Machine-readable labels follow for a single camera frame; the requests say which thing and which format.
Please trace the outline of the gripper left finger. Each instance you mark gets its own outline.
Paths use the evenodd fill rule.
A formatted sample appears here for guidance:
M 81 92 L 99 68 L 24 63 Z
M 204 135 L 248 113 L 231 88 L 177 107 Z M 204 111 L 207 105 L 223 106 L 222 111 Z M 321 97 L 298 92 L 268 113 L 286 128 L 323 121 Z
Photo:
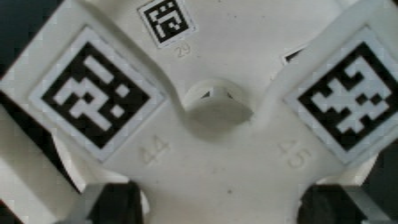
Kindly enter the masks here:
M 138 185 L 88 184 L 71 212 L 55 224 L 143 224 Z

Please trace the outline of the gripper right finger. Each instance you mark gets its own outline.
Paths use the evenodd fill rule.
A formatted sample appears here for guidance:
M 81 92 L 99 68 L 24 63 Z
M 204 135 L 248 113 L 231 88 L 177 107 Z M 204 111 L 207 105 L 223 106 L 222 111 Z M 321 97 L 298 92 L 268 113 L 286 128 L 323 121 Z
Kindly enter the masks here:
M 394 224 L 357 185 L 312 185 L 300 198 L 296 224 Z

